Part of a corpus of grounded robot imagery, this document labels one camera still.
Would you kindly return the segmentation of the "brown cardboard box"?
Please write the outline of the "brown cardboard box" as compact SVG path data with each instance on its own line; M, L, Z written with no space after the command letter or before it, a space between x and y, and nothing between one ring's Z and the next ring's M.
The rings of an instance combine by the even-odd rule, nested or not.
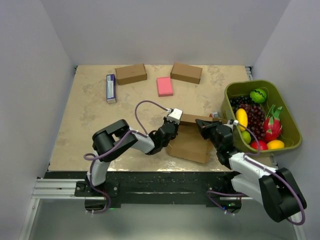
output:
M166 147L166 152L172 157L177 157L201 164L210 160L214 145L209 139L204 139L196 124L196 119L213 122L227 123L223 118L212 118L183 113L180 119L177 136Z

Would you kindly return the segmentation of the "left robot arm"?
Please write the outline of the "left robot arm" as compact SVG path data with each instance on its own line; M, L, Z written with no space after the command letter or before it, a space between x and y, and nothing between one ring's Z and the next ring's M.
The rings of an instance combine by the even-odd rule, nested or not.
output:
M86 153L83 158L91 161L87 172L86 191L92 196L99 196L104 190L106 173L110 162L132 148L146 155L155 155L166 148L178 134L179 118L165 116L163 125L145 135L129 127L124 120L99 130L92 136L94 153Z

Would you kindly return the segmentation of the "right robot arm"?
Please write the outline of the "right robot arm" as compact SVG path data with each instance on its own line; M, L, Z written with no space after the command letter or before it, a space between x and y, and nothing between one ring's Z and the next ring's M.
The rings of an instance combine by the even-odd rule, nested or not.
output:
M233 128L241 126L238 120L195 120L201 136L210 140L219 162L238 174L223 183L223 192L230 197L248 196L261 203L267 215L279 223L287 220L301 226L306 221L307 202L287 168L269 167L234 146Z

